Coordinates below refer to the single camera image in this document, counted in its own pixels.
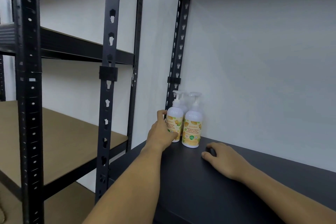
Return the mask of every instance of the black metal upright post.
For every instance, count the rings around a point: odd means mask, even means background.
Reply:
[[[173,105],[173,90],[179,89],[181,83],[181,66],[186,39],[187,22],[189,14],[190,0],[178,0],[175,33],[173,42],[173,52],[170,61],[170,71],[168,76],[168,89],[166,97],[166,110]]]
[[[23,222],[44,223],[39,0],[13,0]]]
[[[3,55],[0,54],[0,101],[6,101],[5,71],[3,67]]]
[[[140,52],[142,1],[143,0],[137,0],[137,4],[136,4],[136,20],[135,20],[135,35],[134,35],[134,65],[133,65],[131,95],[130,95],[129,110],[128,110],[128,126],[127,126],[128,140],[127,140],[126,151],[131,150],[131,147],[132,147],[135,95],[136,95],[136,91],[137,91],[138,64],[139,64],[139,52]]]
[[[99,70],[100,106],[97,150],[97,174],[95,201],[107,190],[109,151],[111,142],[111,120],[114,82],[117,81],[116,65],[119,0],[105,0],[103,61]]]

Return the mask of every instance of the hand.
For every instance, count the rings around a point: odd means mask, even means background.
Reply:
[[[152,125],[152,128],[148,132],[144,149],[152,148],[159,150],[162,153],[178,136],[177,132],[168,132],[167,125],[163,119],[164,114],[167,114],[167,111],[160,110],[157,112],[157,121]]]
[[[241,155],[223,143],[209,143],[207,148],[216,151],[217,157],[209,152],[202,152],[202,158],[227,178],[242,181],[243,175],[252,167]]]

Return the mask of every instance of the hand wash bottle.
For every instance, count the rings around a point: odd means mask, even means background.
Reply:
[[[185,115],[183,128],[182,144],[189,148],[197,148],[200,144],[203,115],[200,112],[201,93],[191,92],[190,97],[193,98],[193,104]]]
[[[176,98],[173,101],[173,106],[167,111],[166,125],[169,132],[177,132],[178,136],[173,140],[173,143],[180,141],[181,127],[183,122],[183,110],[181,109],[180,95],[181,92],[173,90]]]

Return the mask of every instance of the forearm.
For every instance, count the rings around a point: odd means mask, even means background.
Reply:
[[[99,200],[83,224],[149,224],[160,191],[162,152],[143,149]]]
[[[254,168],[241,182],[256,193],[286,224],[336,223],[336,212],[284,186]]]

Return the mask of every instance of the black plastic clip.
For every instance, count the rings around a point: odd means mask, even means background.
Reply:
[[[169,76],[168,76],[167,83],[181,84],[181,78],[169,77]]]
[[[118,68],[117,67],[99,67],[99,79],[103,81],[116,82],[118,79]]]

